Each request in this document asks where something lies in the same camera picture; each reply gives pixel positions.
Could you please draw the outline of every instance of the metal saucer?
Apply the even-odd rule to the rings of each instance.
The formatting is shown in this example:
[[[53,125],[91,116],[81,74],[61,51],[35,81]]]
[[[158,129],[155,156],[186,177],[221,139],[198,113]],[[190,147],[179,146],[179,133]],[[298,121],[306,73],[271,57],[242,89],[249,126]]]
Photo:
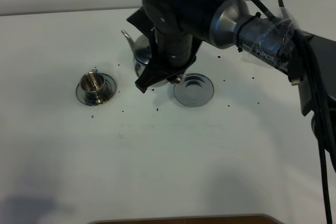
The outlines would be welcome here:
[[[82,104],[98,106],[111,100],[116,90],[117,83],[111,76],[92,70],[80,79],[76,97]]]
[[[184,83],[174,86],[174,95],[178,102],[186,107],[200,107],[214,96],[214,85],[210,79],[199,73],[184,75]]]

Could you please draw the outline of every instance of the robotic arm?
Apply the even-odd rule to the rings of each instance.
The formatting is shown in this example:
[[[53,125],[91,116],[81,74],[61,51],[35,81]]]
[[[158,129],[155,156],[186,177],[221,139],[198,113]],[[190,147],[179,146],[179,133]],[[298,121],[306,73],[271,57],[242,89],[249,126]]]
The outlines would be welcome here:
[[[267,18],[251,15],[242,0],[142,0],[128,21],[148,37],[152,59],[135,84],[144,93],[164,79],[178,83],[203,41],[220,49],[237,46],[286,74],[299,86],[302,114],[314,111],[327,223],[332,223],[324,150],[336,171],[336,42],[297,30],[285,10],[285,18],[278,18],[252,1]]]

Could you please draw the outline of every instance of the white table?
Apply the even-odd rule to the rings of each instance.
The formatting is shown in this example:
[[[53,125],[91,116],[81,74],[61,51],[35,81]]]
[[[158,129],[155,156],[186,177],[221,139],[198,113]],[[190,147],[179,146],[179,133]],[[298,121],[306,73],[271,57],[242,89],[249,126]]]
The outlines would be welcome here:
[[[336,40],[336,0],[285,5],[302,29]],[[235,47],[203,44],[188,72],[213,81],[209,104],[184,108],[171,85],[142,94],[120,33],[140,35],[126,22],[134,11],[0,17],[0,223],[240,214],[325,223],[312,115],[301,115],[297,87]],[[95,67],[120,93],[91,108],[75,88]]]

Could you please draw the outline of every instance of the metal cup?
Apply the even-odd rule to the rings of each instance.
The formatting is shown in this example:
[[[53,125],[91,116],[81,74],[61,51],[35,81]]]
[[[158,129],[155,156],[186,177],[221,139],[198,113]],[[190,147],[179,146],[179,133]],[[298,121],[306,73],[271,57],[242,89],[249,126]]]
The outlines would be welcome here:
[[[77,86],[77,98],[85,105],[100,105],[112,98],[116,87],[110,76],[93,70],[84,74],[80,79]]]

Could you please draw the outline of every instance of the metal pot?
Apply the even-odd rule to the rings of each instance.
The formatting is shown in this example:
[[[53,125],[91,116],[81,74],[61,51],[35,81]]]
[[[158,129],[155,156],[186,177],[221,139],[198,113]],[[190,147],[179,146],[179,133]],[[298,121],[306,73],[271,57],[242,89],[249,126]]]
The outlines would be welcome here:
[[[126,31],[121,31],[122,34],[124,34],[125,38],[127,39],[130,48],[132,49],[133,55],[134,55],[134,69],[136,75],[139,77],[142,72],[145,70],[146,66],[148,65],[148,62],[152,58],[152,51],[151,47],[149,45],[149,40],[146,36],[141,35],[135,42],[131,38],[131,36]],[[155,85],[153,87],[160,87],[162,85],[165,85],[168,81],[163,80]]]

